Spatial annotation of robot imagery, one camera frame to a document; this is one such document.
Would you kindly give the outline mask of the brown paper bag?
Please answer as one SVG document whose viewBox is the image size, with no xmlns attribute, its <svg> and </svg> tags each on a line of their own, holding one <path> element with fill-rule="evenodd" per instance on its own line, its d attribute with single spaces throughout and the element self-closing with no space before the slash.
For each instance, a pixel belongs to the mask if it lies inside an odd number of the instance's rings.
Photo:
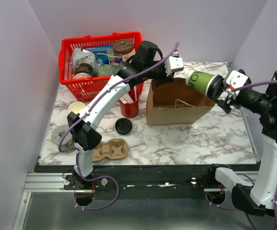
<svg viewBox="0 0 277 230">
<path fill-rule="evenodd" d="M 158 85 L 152 80 L 146 102 L 146 123 L 158 125 L 192 125 L 215 105 L 203 94 L 189 88 L 185 79 Z"/>
</svg>

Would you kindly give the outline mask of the green paper coffee cup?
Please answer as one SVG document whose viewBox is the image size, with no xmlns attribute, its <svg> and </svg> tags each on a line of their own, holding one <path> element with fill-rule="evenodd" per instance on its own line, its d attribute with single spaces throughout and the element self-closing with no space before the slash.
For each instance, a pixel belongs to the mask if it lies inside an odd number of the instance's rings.
<svg viewBox="0 0 277 230">
<path fill-rule="evenodd" d="M 210 87 L 214 79 L 215 75 L 213 74 L 201 71 L 194 71 L 186 77 L 185 83 L 191 89 L 207 96 L 208 88 Z"/>
</svg>

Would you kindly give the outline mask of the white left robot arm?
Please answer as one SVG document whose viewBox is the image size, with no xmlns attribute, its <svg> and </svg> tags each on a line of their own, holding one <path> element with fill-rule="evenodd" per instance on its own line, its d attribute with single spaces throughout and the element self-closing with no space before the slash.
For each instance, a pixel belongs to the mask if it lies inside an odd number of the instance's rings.
<svg viewBox="0 0 277 230">
<path fill-rule="evenodd" d="M 74 170 L 78 175 L 75 184 L 80 189 L 87 189 L 92 182 L 89 175 L 93 172 L 93 151 L 102 140 L 96 129 L 103 117 L 122 96 L 144 79 L 166 78 L 168 65 L 165 62 L 177 51 L 178 46 L 179 43 L 176 43 L 169 54 L 156 61 L 155 55 L 161 53 L 158 46 L 149 41 L 141 42 L 135 55 L 117 65 L 108 83 L 85 108 L 77 114 L 68 114 L 67 131 L 72 134 L 77 152 Z"/>
</svg>

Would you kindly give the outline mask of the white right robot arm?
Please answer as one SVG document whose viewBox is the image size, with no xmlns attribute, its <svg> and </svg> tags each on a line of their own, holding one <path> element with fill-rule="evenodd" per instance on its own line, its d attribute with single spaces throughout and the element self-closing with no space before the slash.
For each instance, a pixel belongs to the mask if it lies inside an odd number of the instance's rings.
<svg viewBox="0 0 277 230">
<path fill-rule="evenodd" d="M 267 85 L 265 93 L 253 90 L 244 71 L 233 70 L 223 81 L 228 97 L 218 102 L 225 112 L 231 105 L 260 115 L 263 134 L 263 155 L 254 184 L 250 184 L 231 168 L 216 167 L 206 175 L 208 186 L 222 184 L 231 192 L 235 208 L 254 216 L 269 215 L 277 220 L 277 71 L 271 80 L 258 83 Z"/>
</svg>

